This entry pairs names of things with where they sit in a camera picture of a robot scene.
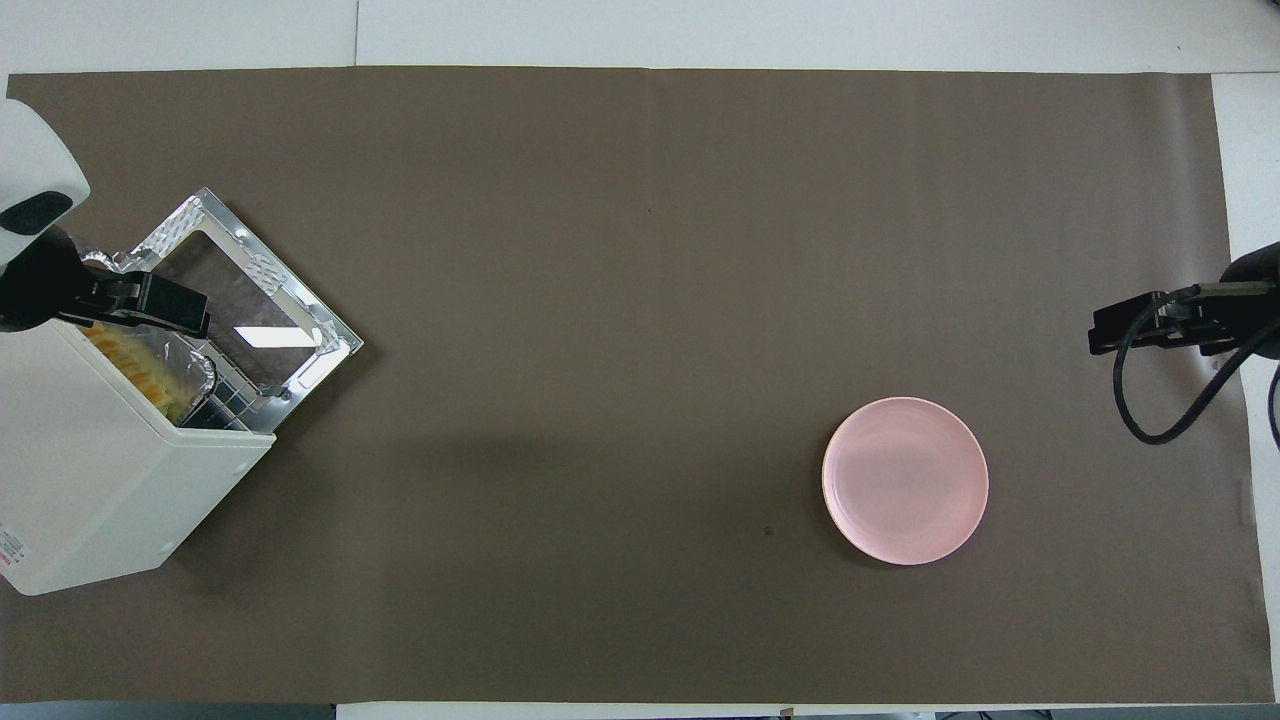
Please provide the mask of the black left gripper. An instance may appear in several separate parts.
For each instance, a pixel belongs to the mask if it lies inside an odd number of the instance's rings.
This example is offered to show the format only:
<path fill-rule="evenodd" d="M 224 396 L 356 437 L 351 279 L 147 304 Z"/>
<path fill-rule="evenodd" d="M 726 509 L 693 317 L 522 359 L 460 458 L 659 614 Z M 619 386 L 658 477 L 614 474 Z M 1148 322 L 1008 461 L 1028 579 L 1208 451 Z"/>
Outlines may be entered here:
<path fill-rule="evenodd" d="M 33 329 L 58 316 L 77 325 L 148 325 L 206 337 L 211 314 L 205 293 L 152 272 L 90 270 L 59 225 L 44 233 L 0 272 L 0 332 Z"/>

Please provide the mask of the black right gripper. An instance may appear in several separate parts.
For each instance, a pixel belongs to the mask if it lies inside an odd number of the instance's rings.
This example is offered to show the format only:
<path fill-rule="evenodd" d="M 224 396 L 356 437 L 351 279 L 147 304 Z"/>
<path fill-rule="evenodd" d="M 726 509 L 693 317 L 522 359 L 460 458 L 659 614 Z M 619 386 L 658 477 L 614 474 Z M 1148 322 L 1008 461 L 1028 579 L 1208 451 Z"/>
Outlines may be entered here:
<path fill-rule="evenodd" d="M 1089 354 L 1119 351 L 1133 322 L 1165 296 L 1152 291 L 1094 310 L 1088 329 Z M 1162 314 L 1174 320 L 1172 338 L 1166 340 L 1167 323 L 1157 309 L 1138 325 L 1134 347 L 1190 346 L 1199 348 L 1203 357 L 1243 348 L 1265 327 L 1280 320 L 1280 241 L 1235 259 L 1217 282 L 1202 283 L 1199 295 L 1174 302 Z"/>

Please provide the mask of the glass oven door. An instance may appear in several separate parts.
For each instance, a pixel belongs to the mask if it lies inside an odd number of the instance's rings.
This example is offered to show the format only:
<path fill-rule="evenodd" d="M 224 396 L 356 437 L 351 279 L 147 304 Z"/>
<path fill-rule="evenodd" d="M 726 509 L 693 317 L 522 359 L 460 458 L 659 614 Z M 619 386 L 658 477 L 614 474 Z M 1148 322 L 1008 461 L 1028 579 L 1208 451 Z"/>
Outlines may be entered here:
<path fill-rule="evenodd" d="M 207 296 L 207 337 L 260 384 L 268 427 L 282 424 L 364 340 L 211 190 L 183 201 L 132 250 L 152 272 Z"/>

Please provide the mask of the cream toaster oven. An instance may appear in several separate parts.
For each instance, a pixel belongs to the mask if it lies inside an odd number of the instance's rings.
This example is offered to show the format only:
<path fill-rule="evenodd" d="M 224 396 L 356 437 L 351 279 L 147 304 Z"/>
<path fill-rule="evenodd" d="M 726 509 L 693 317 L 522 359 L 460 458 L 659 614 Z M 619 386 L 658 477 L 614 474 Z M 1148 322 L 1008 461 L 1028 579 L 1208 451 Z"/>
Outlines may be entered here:
<path fill-rule="evenodd" d="M 274 443 L 174 425 L 73 325 L 0 333 L 0 578 L 37 596 L 159 568 Z"/>

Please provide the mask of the pink round plate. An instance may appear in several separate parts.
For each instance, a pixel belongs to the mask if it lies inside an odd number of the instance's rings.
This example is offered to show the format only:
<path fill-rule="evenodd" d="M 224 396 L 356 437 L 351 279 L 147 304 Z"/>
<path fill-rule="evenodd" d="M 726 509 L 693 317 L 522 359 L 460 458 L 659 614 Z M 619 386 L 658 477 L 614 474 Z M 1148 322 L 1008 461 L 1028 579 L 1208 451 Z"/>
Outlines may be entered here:
<path fill-rule="evenodd" d="M 895 566 L 955 553 L 989 502 L 986 452 L 970 427 L 942 405 L 887 397 L 845 418 L 820 464 L 820 492 L 838 533 Z"/>

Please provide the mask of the brown table mat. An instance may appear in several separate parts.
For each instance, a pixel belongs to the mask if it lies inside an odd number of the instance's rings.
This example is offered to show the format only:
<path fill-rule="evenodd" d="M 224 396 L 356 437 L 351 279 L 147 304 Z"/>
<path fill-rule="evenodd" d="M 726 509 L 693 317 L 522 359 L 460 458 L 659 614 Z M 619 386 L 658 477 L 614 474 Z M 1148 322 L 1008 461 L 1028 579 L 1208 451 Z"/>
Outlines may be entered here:
<path fill-rule="evenodd" d="M 1242 392 L 1135 441 L 1092 313 L 1229 261 L 1204 76 L 333 68 L 17 76 L 110 249 L 207 187 L 365 346 L 154 571 L 0 591 L 0 697 L 1248 703 Z M 829 519 L 867 404 L 989 502 Z"/>

